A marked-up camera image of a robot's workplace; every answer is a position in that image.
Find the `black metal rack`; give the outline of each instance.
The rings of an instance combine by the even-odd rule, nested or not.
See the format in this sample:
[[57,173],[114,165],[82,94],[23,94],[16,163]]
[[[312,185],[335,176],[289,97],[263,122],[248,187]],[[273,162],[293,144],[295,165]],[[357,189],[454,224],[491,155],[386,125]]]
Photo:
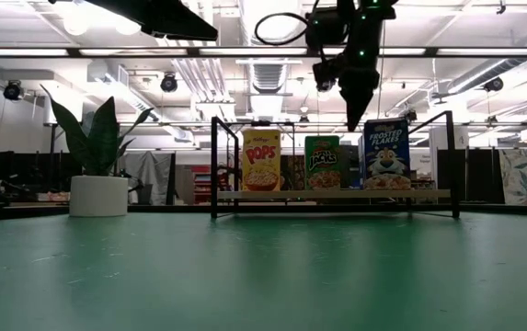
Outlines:
[[[455,177],[456,171],[456,165],[458,160],[455,160],[455,132],[453,127],[453,113],[450,110],[443,111],[439,115],[433,117],[430,120],[425,121],[424,123],[421,123],[416,128],[411,130],[409,133],[416,132],[426,126],[429,126],[431,123],[433,123],[435,120],[439,118],[445,118],[446,121],[446,129],[447,129],[447,144],[449,149],[449,179],[450,179],[450,198],[451,198],[451,205],[444,206],[444,205],[433,205],[433,206],[412,206],[412,199],[407,199],[406,206],[396,206],[396,208],[393,208],[393,206],[382,206],[381,208],[376,208],[376,206],[366,206],[366,205],[352,205],[352,206],[343,206],[343,205],[332,205],[332,206],[276,206],[274,208],[262,208],[262,206],[239,206],[239,200],[238,198],[231,198],[233,201],[233,204],[231,206],[219,206],[218,205],[218,188],[217,188],[217,182],[218,182],[218,129],[219,126],[226,131],[227,135],[232,137],[235,140],[235,164],[234,164],[234,171],[235,171],[235,184],[234,184],[234,192],[237,193],[240,189],[238,187],[238,174],[239,172],[239,140],[236,136],[235,132],[233,132],[228,125],[226,125],[222,120],[220,120],[217,117],[212,118],[212,202],[211,202],[211,217],[213,219],[216,219],[218,217],[219,212],[320,212],[320,211],[333,211],[333,212],[343,212],[343,211],[399,211],[400,208],[402,208],[404,211],[441,211],[441,210],[451,210],[453,218],[459,218],[460,213],[460,206],[459,206],[459,195],[457,193],[457,178]],[[269,124],[286,124],[286,123],[269,123]],[[401,196],[408,196],[407,192],[404,192],[404,194],[401,194]]]

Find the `black cable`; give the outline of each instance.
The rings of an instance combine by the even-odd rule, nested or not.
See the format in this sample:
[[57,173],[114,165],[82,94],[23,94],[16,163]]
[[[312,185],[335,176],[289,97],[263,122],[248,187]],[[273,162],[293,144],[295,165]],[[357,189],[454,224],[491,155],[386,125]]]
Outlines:
[[[289,43],[292,43],[292,42],[300,39],[304,34],[306,34],[306,31],[308,29],[313,29],[313,27],[310,24],[310,22],[314,21],[314,19],[315,19],[316,8],[318,7],[318,3],[319,2],[320,2],[320,0],[316,0],[315,4],[312,6],[312,12],[310,13],[310,19],[309,20],[306,20],[306,18],[304,18],[304,17],[302,17],[300,15],[297,15],[297,14],[294,14],[294,13],[287,13],[287,12],[286,13],[270,14],[270,15],[267,15],[267,16],[263,17],[255,25],[255,38],[257,38],[257,40],[259,40],[262,44],[268,45],[268,46],[284,46],[284,45],[287,45]],[[273,18],[273,17],[291,17],[291,18],[295,18],[295,19],[299,20],[300,22],[304,23],[306,25],[306,28],[302,32],[298,33],[298,35],[296,35],[295,37],[289,38],[288,40],[277,41],[277,42],[264,40],[263,38],[261,38],[261,36],[259,36],[259,27],[261,26],[261,24],[263,24],[263,22],[265,22],[266,20],[268,20],[270,18]],[[323,45],[320,42],[320,40],[317,40],[317,42],[320,45],[320,49],[319,49],[320,58],[324,62],[327,58],[325,56],[325,51],[323,50]]]
[[[291,18],[295,18],[295,19],[299,20],[300,22],[304,23],[306,25],[306,29],[304,29],[302,32],[298,33],[297,36],[289,38],[288,40],[277,41],[277,42],[276,41],[264,40],[263,38],[261,38],[261,36],[259,36],[259,27],[261,26],[261,24],[263,24],[263,22],[265,22],[266,20],[268,20],[270,18],[273,18],[273,17],[291,17]],[[267,16],[263,17],[259,22],[257,22],[257,24],[255,25],[255,38],[257,38],[257,40],[261,41],[261,43],[264,44],[264,45],[284,46],[284,45],[287,45],[289,43],[292,43],[292,42],[300,39],[306,33],[307,30],[308,30],[308,21],[304,17],[301,17],[300,15],[297,15],[297,14],[294,14],[294,13],[287,13],[287,12],[286,13],[275,13],[275,14],[267,15]]]

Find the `potted plant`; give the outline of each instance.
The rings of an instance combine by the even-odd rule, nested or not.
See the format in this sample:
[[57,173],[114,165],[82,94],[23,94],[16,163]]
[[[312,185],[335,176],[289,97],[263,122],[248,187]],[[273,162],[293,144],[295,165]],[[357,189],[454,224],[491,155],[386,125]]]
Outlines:
[[132,142],[124,137],[143,123],[152,109],[145,110],[134,125],[120,135],[114,97],[100,106],[94,115],[91,130],[85,135],[75,116],[51,98],[52,112],[63,128],[69,152],[85,169],[85,176],[71,180],[69,213],[76,217],[121,216],[128,210],[128,179],[111,177],[110,171]]

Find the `frosted flakes cereal box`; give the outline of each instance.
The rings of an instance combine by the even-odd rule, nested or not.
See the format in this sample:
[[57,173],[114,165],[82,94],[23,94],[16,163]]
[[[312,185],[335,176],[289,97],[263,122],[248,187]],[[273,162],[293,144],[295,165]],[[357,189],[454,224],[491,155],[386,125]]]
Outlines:
[[406,119],[368,120],[363,130],[364,189],[410,189]]
[[247,130],[243,136],[243,190],[280,190],[281,133]]
[[306,137],[306,189],[340,189],[339,141],[337,136]]

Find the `desk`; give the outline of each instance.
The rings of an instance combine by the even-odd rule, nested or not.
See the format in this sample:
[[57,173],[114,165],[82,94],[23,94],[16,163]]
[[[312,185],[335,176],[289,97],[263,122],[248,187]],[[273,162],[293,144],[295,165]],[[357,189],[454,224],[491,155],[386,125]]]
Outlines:
[[0,221],[0,331],[527,330],[527,216]]

